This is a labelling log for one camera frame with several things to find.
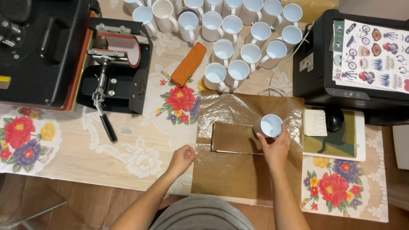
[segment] yellow label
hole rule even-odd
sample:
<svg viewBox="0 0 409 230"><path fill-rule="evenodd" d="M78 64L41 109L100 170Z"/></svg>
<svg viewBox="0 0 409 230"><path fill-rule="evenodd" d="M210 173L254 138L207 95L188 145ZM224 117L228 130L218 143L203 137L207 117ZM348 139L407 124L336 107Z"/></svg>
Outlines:
<svg viewBox="0 0 409 230"><path fill-rule="evenodd" d="M10 77L0 76L0 81L9 82L9 81L10 81Z"/></svg>

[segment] notepad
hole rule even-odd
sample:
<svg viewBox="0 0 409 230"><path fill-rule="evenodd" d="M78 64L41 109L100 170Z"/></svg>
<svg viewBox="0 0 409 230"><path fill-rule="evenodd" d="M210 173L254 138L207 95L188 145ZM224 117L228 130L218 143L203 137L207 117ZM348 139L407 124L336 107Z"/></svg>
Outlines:
<svg viewBox="0 0 409 230"><path fill-rule="evenodd" d="M324 110L304 110L304 135L312 137L327 136Z"/></svg>

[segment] red flower print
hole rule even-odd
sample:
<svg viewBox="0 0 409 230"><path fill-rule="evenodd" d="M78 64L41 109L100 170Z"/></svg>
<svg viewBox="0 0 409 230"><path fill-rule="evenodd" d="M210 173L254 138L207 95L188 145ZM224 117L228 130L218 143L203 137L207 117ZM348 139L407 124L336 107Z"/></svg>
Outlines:
<svg viewBox="0 0 409 230"><path fill-rule="evenodd" d="M10 144L13 149L21 148L24 142L31 138L31 132L36 128L33 120L29 117L16 117L10 124L4 125L6 136L4 140Z"/></svg>
<svg viewBox="0 0 409 230"><path fill-rule="evenodd" d="M318 211L318 204L311 205L311 211Z"/></svg>
<svg viewBox="0 0 409 230"><path fill-rule="evenodd" d="M317 186L311 186L310 193L311 193L312 196L315 196L315 195L319 194L318 187Z"/></svg>
<svg viewBox="0 0 409 230"><path fill-rule="evenodd" d="M0 153L0 158L1 159L6 159L7 160L10 156L11 156L11 152L10 152L9 148L3 149L3 151L1 151L1 153Z"/></svg>
<svg viewBox="0 0 409 230"><path fill-rule="evenodd" d="M343 163L343 164L341 165L341 169L342 169L343 171L348 171L348 172L349 172L349 165Z"/></svg>
<svg viewBox="0 0 409 230"><path fill-rule="evenodd" d="M186 113L182 114L179 118L182 121L182 123L189 122L189 116L186 115Z"/></svg>
<svg viewBox="0 0 409 230"><path fill-rule="evenodd" d="M23 107L23 115L24 116L30 116L30 113L31 113L31 109L30 108L27 108L27 107Z"/></svg>
<svg viewBox="0 0 409 230"><path fill-rule="evenodd" d="M346 191L349 186L346 179L337 174L328 176L328 173L325 173L319 180L318 187L319 192L323 195L322 199L330 201L334 207L338 207L339 203L348 197Z"/></svg>
<svg viewBox="0 0 409 230"><path fill-rule="evenodd" d="M193 108L195 97L192 95L195 91L187 86L182 88L175 87L169 92L170 97L166 98L166 103L172 106L174 111L183 110L187 112Z"/></svg>
<svg viewBox="0 0 409 230"><path fill-rule="evenodd" d="M352 185L351 192L354 196L361 194L361 186Z"/></svg>

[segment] heat press handle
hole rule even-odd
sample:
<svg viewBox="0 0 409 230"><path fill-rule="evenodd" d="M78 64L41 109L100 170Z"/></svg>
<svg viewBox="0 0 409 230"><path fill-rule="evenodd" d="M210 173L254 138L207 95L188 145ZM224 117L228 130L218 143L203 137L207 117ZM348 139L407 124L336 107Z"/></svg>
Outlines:
<svg viewBox="0 0 409 230"><path fill-rule="evenodd" d="M101 118L102 121L102 125L106 131L106 134L109 137L109 140L111 142L115 142L118 140L117 136L115 135L114 129L112 128L111 123L108 120L108 117L106 116L106 114L104 114L103 116L99 116Z"/></svg>

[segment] printer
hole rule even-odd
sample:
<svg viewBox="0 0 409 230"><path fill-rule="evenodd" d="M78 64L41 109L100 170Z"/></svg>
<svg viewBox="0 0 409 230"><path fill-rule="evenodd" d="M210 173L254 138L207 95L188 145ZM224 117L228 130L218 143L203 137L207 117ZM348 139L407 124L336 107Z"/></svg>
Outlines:
<svg viewBox="0 0 409 230"><path fill-rule="evenodd" d="M409 31L409 20L399 21L327 10L314 23L306 40L294 54L293 95L305 98L305 103L316 106L337 106L360 110L365 123L373 125L409 124L409 94L337 85L333 80L334 21L351 20ZM309 68L302 65L309 61Z"/></svg>

